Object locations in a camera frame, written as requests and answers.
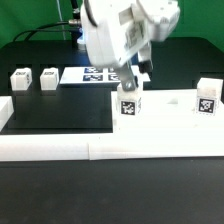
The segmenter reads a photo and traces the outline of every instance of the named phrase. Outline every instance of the small white block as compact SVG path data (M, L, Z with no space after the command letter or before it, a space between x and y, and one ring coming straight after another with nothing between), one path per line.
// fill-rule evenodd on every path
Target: small white block
M196 113L215 115L222 94L222 79L201 78L197 85Z
M46 68L40 76L41 90L56 90L59 82L57 68Z
M143 82L139 80L139 87L135 91L125 92L121 84L117 87L117 108L119 115L136 116L141 111L141 95Z
M32 83L32 72L30 68L16 69L10 77L13 91L27 90Z
M11 96L0 97L0 131L7 123L8 119L13 114L13 104Z

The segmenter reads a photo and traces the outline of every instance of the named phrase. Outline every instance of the cable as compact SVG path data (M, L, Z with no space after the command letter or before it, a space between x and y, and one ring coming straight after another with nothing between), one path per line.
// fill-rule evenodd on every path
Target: cable
M80 19L80 10L76 0L71 0L73 19Z
M21 33L19 33L18 35L16 35L13 39L13 42L15 42L20 36L22 36L25 33L30 33L30 32L46 32L46 33L53 33L53 32L79 32L79 28L74 28L74 29L63 29L63 30L45 30L45 29L34 29L34 30L26 30L23 31Z
M56 0L56 3L57 3L57 7L58 7L59 18L60 18L60 21L62 22L63 19L62 19L62 13L61 13L61 5L60 5L60 1L59 1L59 0ZM66 40L66 36L65 36L65 33L64 33L64 32L63 32L63 38L64 38L64 40Z
M27 37L25 38L25 41L28 41L40 29L46 29L46 28L50 28L50 27L67 25L67 24L68 24L68 22L62 21L62 22L50 23L50 24L46 24L46 25L43 25L43 26L39 26L37 29L35 29L33 32L30 32L30 34L27 35Z

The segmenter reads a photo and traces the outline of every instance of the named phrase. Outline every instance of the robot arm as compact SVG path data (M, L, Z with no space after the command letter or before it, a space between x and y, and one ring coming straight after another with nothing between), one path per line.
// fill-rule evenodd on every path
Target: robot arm
M163 41L175 28L175 0L84 0L81 22L90 63L113 67L124 91L137 83L130 59L138 53L140 72L151 72L151 41Z

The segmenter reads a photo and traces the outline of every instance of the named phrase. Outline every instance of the white cube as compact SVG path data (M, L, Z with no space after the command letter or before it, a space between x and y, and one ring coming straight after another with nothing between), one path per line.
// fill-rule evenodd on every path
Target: white cube
M32 83L32 72L30 68L16 69L10 77L13 91L27 90Z
M196 113L215 115L221 100L222 86L222 79L200 79L197 85Z
M117 108L119 115L136 116L141 111L141 95L143 83L139 81L139 87L135 91L125 92L121 84L117 87Z
M46 68L40 76L41 90L56 90L59 82L57 68Z

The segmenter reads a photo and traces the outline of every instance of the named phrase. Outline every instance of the white foam block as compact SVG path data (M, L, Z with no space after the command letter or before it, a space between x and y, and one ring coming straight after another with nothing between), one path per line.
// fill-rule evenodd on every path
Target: white foam block
M222 79L201 78L197 85L196 113L215 115L222 94Z
M0 131L13 114L12 98L10 96L0 97Z
M32 83L32 72L30 68L16 69L10 77L13 91L25 91Z
M40 76L41 90L56 90L59 83L57 68L46 68Z

